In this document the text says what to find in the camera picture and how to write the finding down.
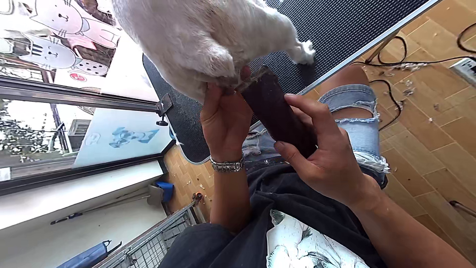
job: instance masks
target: table leg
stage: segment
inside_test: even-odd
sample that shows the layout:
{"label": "table leg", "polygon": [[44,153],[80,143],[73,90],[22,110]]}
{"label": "table leg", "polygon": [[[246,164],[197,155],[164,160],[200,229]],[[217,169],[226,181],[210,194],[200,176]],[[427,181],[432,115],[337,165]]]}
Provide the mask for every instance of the table leg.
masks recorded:
{"label": "table leg", "polygon": [[382,49],[392,41],[398,34],[398,31],[393,32],[391,35],[387,36],[383,42],[380,44],[380,46],[370,55],[367,59],[365,59],[365,63],[371,62],[381,51]]}

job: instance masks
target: black rubber mat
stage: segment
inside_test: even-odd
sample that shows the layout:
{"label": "black rubber mat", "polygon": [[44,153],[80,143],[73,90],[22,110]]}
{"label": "black rubber mat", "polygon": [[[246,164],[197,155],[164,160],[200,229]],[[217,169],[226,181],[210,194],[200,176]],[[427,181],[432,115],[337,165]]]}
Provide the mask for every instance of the black rubber mat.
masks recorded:
{"label": "black rubber mat", "polygon": [[[312,40],[316,49],[312,66],[295,65],[284,52],[275,52],[250,64],[252,71],[262,64],[279,77],[284,92],[298,93],[353,53],[373,41],[427,0],[267,0],[287,15],[299,40]],[[169,93],[174,107],[168,113],[172,128],[185,156],[199,163],[209,150],[199,122],[201,105],[174,91],[144,57],[144,66],[159,97]]]}

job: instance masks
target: black t-shirt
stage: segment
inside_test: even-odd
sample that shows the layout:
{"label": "black t-shirt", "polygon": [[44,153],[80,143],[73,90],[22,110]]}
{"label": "black t-shirt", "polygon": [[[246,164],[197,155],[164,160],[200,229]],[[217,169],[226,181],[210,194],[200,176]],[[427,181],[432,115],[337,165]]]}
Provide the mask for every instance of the black t-shirt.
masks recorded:
{"label": "black t-shirt", "polygon": [[209,223],[188,227],[176,237],[159,267],[266,267],[267,232],[273,228],[271,209],[332,238],[369,267],[386,267],[352,211],[310,188],[290,165],[254,171],[248,175],[248,185],[252,217],[240,233],[234,236]]}

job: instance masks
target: dog paw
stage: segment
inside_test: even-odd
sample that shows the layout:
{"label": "dog paw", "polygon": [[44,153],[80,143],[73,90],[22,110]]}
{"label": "dog paw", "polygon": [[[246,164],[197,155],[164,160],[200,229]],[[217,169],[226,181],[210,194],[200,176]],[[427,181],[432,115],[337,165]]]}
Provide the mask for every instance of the dog paw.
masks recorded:
{"label": "dog paw", "polygon": [[314,63],[314,56],[316,55],[316,51],[313,48],[311,40],[307,40],[306,42],[302,43],[302,58],[299,62],[300,64],[312,64]]}

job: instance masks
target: hand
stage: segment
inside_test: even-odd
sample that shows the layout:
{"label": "hand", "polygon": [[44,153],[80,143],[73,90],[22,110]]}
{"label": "hand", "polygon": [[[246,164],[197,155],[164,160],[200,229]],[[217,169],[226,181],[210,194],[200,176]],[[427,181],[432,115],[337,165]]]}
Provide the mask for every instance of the hand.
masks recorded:
{"label": "hand", "polygon": [[304,158],[291,144],[278,141],[275,149],[314,190],[349,208],[369,208],[378,201],[377,182],[362,173],[344,129],[337,127],[326,104],[299,95],[285,95],[295,114],[316,132],[318,149]]}
{"label": "hand", "polygon": [[[249,67],[245,66],[241,76],[246,78],[250,73]],[[235,162],[241,159],[241,147],[249,132],[252,115],[241,94],[223,95],[223,89],[208,83],[200,121],[213,160]]]}

